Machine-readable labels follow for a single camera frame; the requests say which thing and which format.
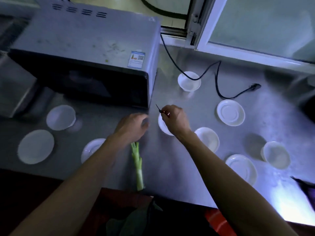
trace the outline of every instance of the metal counter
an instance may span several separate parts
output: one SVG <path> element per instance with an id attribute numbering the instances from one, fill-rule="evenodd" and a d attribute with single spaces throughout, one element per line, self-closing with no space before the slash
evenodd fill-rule
<path id="1" fill-rule="evenodd" d="M 199 75 L 214 61 L 196 51 L 170 49 L 183 70 L 194 71 Z M 315 226 L 312 207 L 297 183 L 290 178 L 294 176 L 315 182 L 315 124 L 297 107 L 300 96 L 312 92 L 313 88 L 297 77 L 284 77 L 223 62 L 218 83 L 222 95 L 234 96 L 252 83 L 262 85 L 261 89 L 235 99 L 244 108 L 246 119 L 242 125 L 230 127 L 216 115 L 216 107 L 221 99 L 215 91 L 215 70 L 216 67 L 211 68 L 204 75 L 197 91 L 184 92 L 177 84 L 179 71 L 161 47 L 149 110 L 150 127 L 140 140 L 145 184 L 143 193 L 215 207 L 186 149 L 175 137 L 164 134 L 158 126 L 159 112 L 155 104 L 159 107 L 176 104 L 186 111 L 192 130 L 209 127 L 218 134 L 220 146 L 216 154 L 222 160 L 232 154 L 243 154 L 252 160 L 258 172 L 254 188 L 285 220 Z M 69 104 L 77 112 L 75 125 L 64 131 L 50 130 L 46 126 L 45 116 L 37 123 L 14 119 L 0 121 L 1 168 L 66 179 L 81 166 L 81 152 L 89 141 L 106 138 L 123 116 L 139 111 L 129 107 L 71 100 L 56 94 L 46 112 L 60 104 Z M 55 147 L 45 161 L 26 165 L 19 161 L 17 147 L 23 136 L 36 129 L 50 131 L 55 138 Z M 268 141 L 280 142 L 287 148 L 292 162 L 289 168 L 278 170 L 262 161 L 260 149 Z M 119 153 L 103 186 L 136 190 L 136 173 L 129 147 Z"/>

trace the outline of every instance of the green leafy vegetable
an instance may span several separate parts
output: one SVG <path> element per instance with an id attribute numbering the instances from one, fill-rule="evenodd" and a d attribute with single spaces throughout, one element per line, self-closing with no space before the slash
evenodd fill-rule
<path id="1" fill-rule="evenodd" d="M 143 178 L 142 178 L 142 158 L 139 154 L 139 142 L 131 143 L 132 148 L 132 158 L 134 159 L 136 174 L 137 174 L 137 190 L 142 190 L 144 188 Z"/>

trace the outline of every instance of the human arm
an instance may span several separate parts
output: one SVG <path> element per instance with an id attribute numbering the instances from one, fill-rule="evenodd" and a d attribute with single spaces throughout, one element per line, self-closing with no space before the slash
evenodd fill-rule
<path id="1" fill-rule="evenodd" d="M 246 181 L 218 158 L 191 131 L 183 109 L 172 105 L 162 111 L 169 131 L 185 146 L 209 193 L 237 235 L 297 235 L 275 209 Z"/>
<path id="2" fill-rule="evenodd" d="M 146 114 L 131 114 L 123 118 L 115 133 L 40 206 L 11 233 L 17 235 L 76 235 L 100 193 L 116 153 L 137 141 L 145 133 L 142 125 Z"/>

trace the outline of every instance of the black power cord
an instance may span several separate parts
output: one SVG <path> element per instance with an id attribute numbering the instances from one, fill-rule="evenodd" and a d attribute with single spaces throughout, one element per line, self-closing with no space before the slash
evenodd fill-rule
<path id="1" fill-rule="evenodd" d="M 216 71 L 216 74 L 215 74 L 215 89 L 216 89 L 216 91 L 217 91 L 217 93 L 218 93 L 218 95 L 219 95 L 220 98 L 223 98 L 223 99 L 234 99 L 234 98 L 240 96 L 241 94 L 243 94 L 243 93 L 245 93 L 245 92 L 247 92 L 247 91 L 254 91 L 254 90 L 259 89 L 259 88 L 261 87 L 260 84 L 252 84 L 248 89 L 245 89 L 243 92 L 240 92 L 238 95 L 236 95 L 236 96 L 234 96 L 234 97 L 231 97 L 231 98 L 224 97 L 224 96 L 220 93 L 219 87 L 218 87 L 218 74 L 219 74 L 219 69 L 220 69 L 220 65 L 221 65 L 221 60 L 220 60 L 220 61 L 217 61 L 217 62 L 215 62 L 215 63 L 212 63 L 211 65 L 209 65 L 209 67 L 206 69 L 206 71 L 204 71 L 204 73 L 203 73 L 198 79 L 193 79 L 193 78 L 189 77 L 188 75 L 186 75 L 186 74 L 178 67 L 178 65 L 175 63 L 175 61 L 174 61 L 173 58 L 171 57 L 171 54 L 169 53 L 169 51 L 168 51 L 168 49 L 167 49 L 167 47 L 166 47 L 166 45 L 165 45 L 165 42 L 164 42 L 164 39 L 163 39 L 162 34 L 160 34 L 160 36 L 161 36 L 163 45 L 164 45 L 164 47 L 165 47 L 165 50 L 166 50 L 168 56 L 170 57 L 171 61 L 173 62 L 173 64 L 175 65 L 175 67 L 176 67 L 179 71 L 181 71 L 181 73 L 182 73 L 183 75 L 185 75 L 188 79 L 191 79 L 191 80 L 199 80 L 199 79 L 201 79 L 201 78 L 203 77 L 203 75 L 209 70 L 210 67 L 212 67 L 213 65 L 215 65 L 215 64 L 217 64 L 217 63 L 219 64 L 219 65 L 218 65 L 218 68 L 217 68 L 217 71 Z"/>

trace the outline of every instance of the small white dish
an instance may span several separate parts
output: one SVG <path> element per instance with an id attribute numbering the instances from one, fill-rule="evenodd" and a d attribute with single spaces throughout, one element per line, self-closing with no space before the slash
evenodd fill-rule
<path id="1" fill-rule="evenodd" d="M 199 76 L 194 72 L 185 71 L 184 73 L 193 79 L 199 78 Z M 201 79 L 191 80 L 191 79 L 188 79 L 185 75 L 183 75 L 183 73 L 181 73 L 178 76 L 177 82 L 178 82 L 179 86 L 186 92 L 195 91 L 195 90 L 199 89 L 199 87 L 201 85 Z"/>
<path id="2" fill-rule="evenodd" d="M 69 105 L 59 105 L 51 109 L 46 118 L 47 126 L 55 131 L 61 131 L 73 126 L 76 122 L 76 112 Z"/>
<path id="3" fill-rule="evenodd" d="M 200 127 L 195 130 L 195 134 L 199 139 L 213 152 L 215 153 L 220 145 L 219 137 L 212 129 L 208 127 Z"/>
<path id="4" fill-rule="evenodd" d="M 158 125 L 160 127 L 160 129 L 166 133 L 167 135 L 173 136 L 173 134 L 171 134 L 171 132 L 169 131 L 169 129 L 167 128 L 165 122 L 163 121 L 162 115 L 160 114 L 158 116 Z"/>
<path id="5" fill-rule="evenodd" d="M 278 142 L 267 142 L 261 152 L 264 161 L 277 169 L 286 169 L 290 164 L 290 154 L 285 147 Z"/>
<path id="6" fill-rule="evenodd" d="M 86 144 L 81 154 L 81 163 L 83 164 L 90 156 L 92 156 L 93 153 L 96 152 L 105 142 L 105 140 L 105 138 L 97 138 Z"/>
<path id="7" fill-rule="evenodd" d="M 243 155 L 235 154 L 226 159 L 225 163 L 247 183 L 252 186 L 255 184 L 257 180 L 257 170 L 250 159 Z"/>
<path id="8" fill-rule="evenodd" d="M 229 126 L 239 126 L 245 120 L 243 107 L 238 102 L 231 99 L 221 101 L 218 104 L 217 113 L 221 121 Z"/>
<path id="9" fill-rule="evenodd" d="M 50 155 L 53 146 L 53 135 L 49 131 L 32 131 L 19 143 L 18 158 L 25 164 L 39 163 Z"/>

